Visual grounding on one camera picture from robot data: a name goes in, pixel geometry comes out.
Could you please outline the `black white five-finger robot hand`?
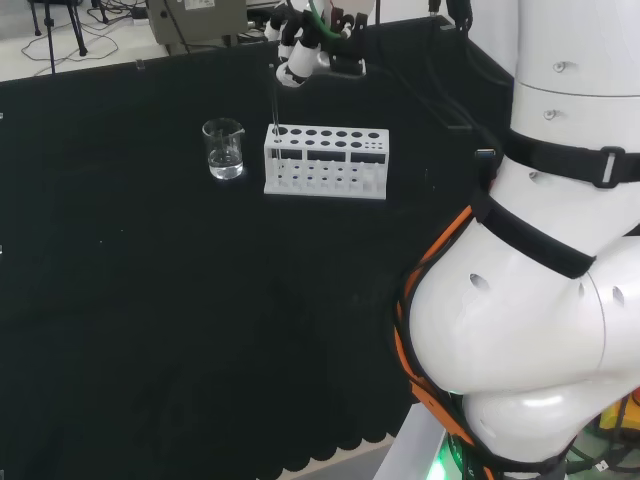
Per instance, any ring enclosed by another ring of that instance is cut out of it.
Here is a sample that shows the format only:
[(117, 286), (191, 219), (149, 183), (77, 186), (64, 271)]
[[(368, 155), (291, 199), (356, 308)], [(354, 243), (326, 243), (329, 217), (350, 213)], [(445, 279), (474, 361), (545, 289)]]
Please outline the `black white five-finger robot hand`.
[(280, 1), (265, 26), (278, 43), (276, 79), (297, 88), (314, 75), (361, 79), (367, 74), (366, 40), (375, 1)]

